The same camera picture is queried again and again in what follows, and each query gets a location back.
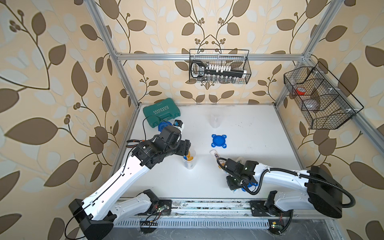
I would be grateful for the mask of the white bottle gold cap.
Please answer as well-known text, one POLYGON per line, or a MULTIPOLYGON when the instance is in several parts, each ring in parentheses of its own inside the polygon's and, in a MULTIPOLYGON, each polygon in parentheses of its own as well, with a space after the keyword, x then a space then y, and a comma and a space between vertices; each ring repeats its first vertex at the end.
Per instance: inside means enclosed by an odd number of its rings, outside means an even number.
POLYGON ((192 161, 194 159, 194 156, 191 152, 188 152, 188 154, 184 157, 184 159, 188 162, 192 161))

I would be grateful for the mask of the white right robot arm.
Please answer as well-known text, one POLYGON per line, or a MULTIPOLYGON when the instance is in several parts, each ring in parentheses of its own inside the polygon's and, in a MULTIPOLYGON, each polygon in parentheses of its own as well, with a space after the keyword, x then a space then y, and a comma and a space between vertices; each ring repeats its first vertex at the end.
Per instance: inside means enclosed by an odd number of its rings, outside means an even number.
POLYGON ((277 190, 269 192, 262 209, 270 215, 293 210, 316 210, 324 216, 340 219, 343 209, 356 205, 355 197, 319 167, 294 171, 256 161, 242 164, 224 158, 217 158, 217 163, 228 174, 227 184, 231 190, 242 189, 256 196, 264 184, 289 189, 287 193, 277 190))

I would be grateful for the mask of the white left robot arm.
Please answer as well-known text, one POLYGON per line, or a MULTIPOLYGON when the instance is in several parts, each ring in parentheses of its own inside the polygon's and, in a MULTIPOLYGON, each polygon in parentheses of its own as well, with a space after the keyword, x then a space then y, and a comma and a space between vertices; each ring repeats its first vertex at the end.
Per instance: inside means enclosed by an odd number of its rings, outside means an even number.
POLYGON ((69 209, 78 222, 84 238, 102 240, 114 225, 135 215, 154 215, 163 211, 159 198, 152 190, 145 190, 135 198, 120 202, 120 197, 156 164, 172 155, 186 156, 189 140, 177 141, 175 146, 142 141, 128 153, 126 163, 97 191, 84 200, 75 199, 69 209))

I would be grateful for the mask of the blue lid front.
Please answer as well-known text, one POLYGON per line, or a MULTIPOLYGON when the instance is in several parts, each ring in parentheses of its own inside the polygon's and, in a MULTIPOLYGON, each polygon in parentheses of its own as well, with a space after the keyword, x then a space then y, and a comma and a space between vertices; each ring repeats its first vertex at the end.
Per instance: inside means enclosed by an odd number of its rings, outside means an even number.
POLYGON ((249 183, 247 187, 251 192, 255 192, 258 188, 258 183, 249 183))

